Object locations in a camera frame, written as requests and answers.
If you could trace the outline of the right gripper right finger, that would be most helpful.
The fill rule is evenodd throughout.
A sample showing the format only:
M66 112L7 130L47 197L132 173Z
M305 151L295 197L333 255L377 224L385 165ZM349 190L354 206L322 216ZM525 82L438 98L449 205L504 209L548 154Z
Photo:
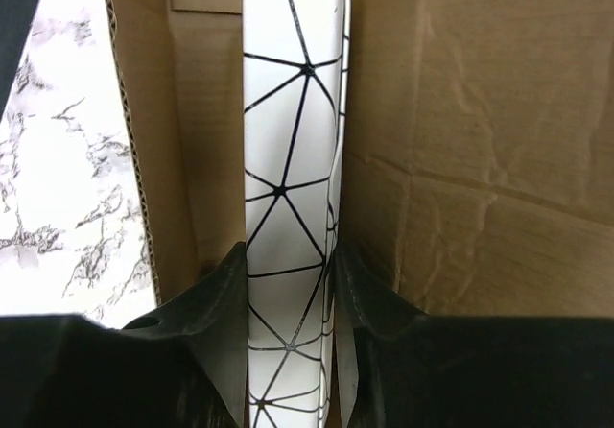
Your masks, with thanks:
M345 427L609 427L607 318L429 315L333 254Z

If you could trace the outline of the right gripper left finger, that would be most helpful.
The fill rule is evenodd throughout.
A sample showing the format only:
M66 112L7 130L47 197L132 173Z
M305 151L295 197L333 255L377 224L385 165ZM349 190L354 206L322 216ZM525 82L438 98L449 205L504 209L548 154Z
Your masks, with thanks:
M5 427L240 427L247 385L246 246L121 329L83 316L1 320Z

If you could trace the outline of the brown cardboard express box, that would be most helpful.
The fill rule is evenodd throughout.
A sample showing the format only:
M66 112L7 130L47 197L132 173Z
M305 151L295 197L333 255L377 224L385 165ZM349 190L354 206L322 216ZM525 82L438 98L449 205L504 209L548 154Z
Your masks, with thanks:
M244 236L240 0L112 0L162 300ZM435 314L613 313L613 0L352 0L342 234Z

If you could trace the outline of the white geometric patterned box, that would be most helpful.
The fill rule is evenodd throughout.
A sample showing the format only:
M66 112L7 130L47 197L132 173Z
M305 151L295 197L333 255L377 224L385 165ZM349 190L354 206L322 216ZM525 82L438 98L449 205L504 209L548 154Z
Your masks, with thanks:
M328 417L350 23L351 0L243 0L253 427Z

